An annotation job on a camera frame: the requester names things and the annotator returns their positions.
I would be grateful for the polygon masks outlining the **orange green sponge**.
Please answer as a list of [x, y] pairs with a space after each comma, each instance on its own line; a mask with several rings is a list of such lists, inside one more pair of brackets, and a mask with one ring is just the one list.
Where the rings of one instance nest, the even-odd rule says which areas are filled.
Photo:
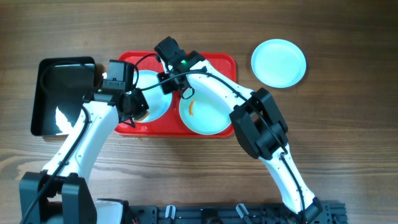
[[146, 114], [144, 114], [144, 115], [142, 115], [142, 116], [139, 116], [139, 117], [135, 118], [134, 120], [135, 120], [135, 122], [140, 122], [140, 121], [142, 121], [143, 119], [146, 119], [146, 118], [148, 117], [148, 115], [149, 115], [149, 112], [146, 111]]

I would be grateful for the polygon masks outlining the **light blue plate top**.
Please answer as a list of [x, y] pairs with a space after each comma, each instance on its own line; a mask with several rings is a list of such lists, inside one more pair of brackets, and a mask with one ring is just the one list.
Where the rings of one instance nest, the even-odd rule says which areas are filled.
[[[134, 77], [133, 82], [135, 83], [136, 80], [138, 80], [138, 88], [146, 88], [159, 82], [157, 72], [152, 70], [141, 70], [139, 72], [139, 78]], [[161, 86], [143, 91], [143, 94], [149, 105], [149, 109], [147, 110], [149, 114], [144, 119], [140, 120], [139, 123], [148, 123], [157, 120], [167, 112], [171, 105], [172, 94], [169, 93], [165, 95]]]

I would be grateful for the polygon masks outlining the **light blue plate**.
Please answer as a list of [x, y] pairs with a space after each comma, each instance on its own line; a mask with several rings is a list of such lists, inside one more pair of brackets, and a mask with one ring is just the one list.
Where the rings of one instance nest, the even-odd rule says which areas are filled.
[[219, 134], [231, 120], [226, 108], [200, 90], [187, 88], [180, 99], [179, 113], [184, 125], [201, 135]]
[[307, 61], [301, 49], [292, 42], [271, 39], [254, 49], [251, 67], [263, 84], [273, 88], [288, 88], [304, 77]]
[[[157, 72], [152, 70], [141, 70], [139, 72], [139, 78], [134, 77], [133, 82], [135, 83], [136, 80], [138, 80], [138, 88], [146, 88], [159, 82]], [[165, 95], [161, 86], [143, 91], [143, 94], [149, 105], [149, 109], [147, 110], [149, 114], [144, 119], [140, 120], [139, 123], [148, 123], [157, 120], [167, 112], [171, 105], [172, 94], [169, 93]]]

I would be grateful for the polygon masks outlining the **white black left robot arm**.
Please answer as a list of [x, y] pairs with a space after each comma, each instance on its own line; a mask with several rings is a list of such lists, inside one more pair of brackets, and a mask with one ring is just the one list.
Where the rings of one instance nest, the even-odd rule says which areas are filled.
[[135, 126], [149, 108], [137, 87], [138, 67], [110, 60], [108, 75], [81, 100], [78, 121], [40, 172], [20, 181], [22, 223], [133, 223], [126, 200], [94, 201], [88, 179], [104, 142], [119, 123]]

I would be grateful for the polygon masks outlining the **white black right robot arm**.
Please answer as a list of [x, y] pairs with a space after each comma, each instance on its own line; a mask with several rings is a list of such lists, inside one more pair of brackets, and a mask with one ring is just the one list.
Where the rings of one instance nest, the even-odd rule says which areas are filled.
[[226, 108], [239, 145], [264, 163], [284, 205], [296, 214], [298, 223], [313, 222], [323, 207], [295, 165], [287, 123], [272, 95], [264, 88], [254, 91], [230, 80], [198, 52], [186, 53], [171, 37], [154, 50], [164, 68], [159, 74], [163, 91], [200, 90]]

